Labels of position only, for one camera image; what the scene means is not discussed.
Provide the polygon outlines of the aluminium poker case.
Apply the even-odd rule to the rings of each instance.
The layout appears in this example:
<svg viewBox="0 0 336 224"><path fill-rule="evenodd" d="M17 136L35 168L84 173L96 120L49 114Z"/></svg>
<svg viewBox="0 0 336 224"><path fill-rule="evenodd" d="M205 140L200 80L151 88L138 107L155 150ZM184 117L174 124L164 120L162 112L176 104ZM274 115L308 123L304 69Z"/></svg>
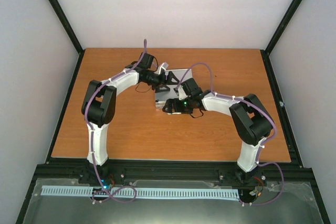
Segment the aluminium poker case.
<svg viewBox="0 0 336 224"><path fill-rule="evenodd" d="M177 78L180 80L183 75L185 74L185 72L187 71L187 69L171 69L171 70L167 70L165 72L166 76L168 74L169 71L173 71L174 74L177 76ZM174 98L179 98L179 93L177 91L175 91L175 88L177 85L167 85L168 87L170 87L170 91L169 92L161 92L161 93L155 93L155 107L157 110L162 110L163 106L165 105L165 102L167 99L174 99Z"/></svg>

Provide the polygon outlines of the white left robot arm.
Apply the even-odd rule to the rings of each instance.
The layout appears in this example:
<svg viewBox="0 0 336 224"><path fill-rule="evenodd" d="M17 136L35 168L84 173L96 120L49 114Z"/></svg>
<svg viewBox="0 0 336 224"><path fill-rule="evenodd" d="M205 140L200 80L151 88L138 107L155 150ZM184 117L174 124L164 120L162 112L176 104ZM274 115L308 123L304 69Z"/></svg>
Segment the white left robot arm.
<svg viewBox="0 0 336 224"><path fill-rule="evenodd" d="M91 80L81 107L81 113L89 131L89 152L87 160L96 165L91 170L91 178L97 183L108 180L109 170L103 166L108 159L107 133L108 126L115 115L117 96L126 89L141 82L158 92L170 91L179 79L173 71L168 71L168 64L162 63L157 69L151 70L155 57L146 52L138 61L134 61L117 75L103 81Z"/></svg>

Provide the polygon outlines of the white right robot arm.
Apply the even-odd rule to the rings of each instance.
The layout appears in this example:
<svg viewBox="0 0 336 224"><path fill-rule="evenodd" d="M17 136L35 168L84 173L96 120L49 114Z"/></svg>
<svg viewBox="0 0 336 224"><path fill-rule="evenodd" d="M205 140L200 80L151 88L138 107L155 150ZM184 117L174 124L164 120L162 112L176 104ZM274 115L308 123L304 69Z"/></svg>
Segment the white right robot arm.
<svg viewBox="0 0 336 224"><path fill-rule="evenodd" d="M193 115L194 110L218 112L232 117L237 134L242 140L235 178L245 184L257 172L261 149L277 135L277 128L255 94L235 97L215 91L203 91L193 78L174 89L177 98L167 99L162 111L167 114Z"/></svg>

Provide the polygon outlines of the black front frame rail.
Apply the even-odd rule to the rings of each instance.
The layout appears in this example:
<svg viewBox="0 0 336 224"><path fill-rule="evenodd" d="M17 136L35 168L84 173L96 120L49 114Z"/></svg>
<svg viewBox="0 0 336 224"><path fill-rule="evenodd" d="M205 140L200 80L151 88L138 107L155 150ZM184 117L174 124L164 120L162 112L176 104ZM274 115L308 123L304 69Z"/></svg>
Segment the black front frame rail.
<svg viewBox="0 0 336 224"><path fill-rule="evenodd" d="M269 164L244 173L234 162L173 162L173 161L132 161L110 159L94 168L85 159L52 158L45 164L37 165L33 180L39 178L75 178L81 183L97 184L113 178L117 184L132 180L202 180L220 185L247 185L256 178L268 181L314 182L312 169L296 163Z"/></svg>

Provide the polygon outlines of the black aluminium frame rail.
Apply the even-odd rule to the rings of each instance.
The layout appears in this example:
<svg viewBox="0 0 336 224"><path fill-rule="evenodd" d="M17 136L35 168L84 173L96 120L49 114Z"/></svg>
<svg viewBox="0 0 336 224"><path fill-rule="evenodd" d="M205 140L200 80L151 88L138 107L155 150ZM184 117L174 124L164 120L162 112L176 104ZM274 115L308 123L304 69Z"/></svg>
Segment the black aluminium frame rail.
<svg viewBox="0 0 336 224"><path fill-rule="evenodd" d="M75 48L78 55L82 55L84 52L84 49L82 48L65 12L63 11L63 8L61 7L58 0L48 0L51 7L53 8L56 16L58 17L60 23L62 24L68 38L70 39L73 47Z"/></svg>

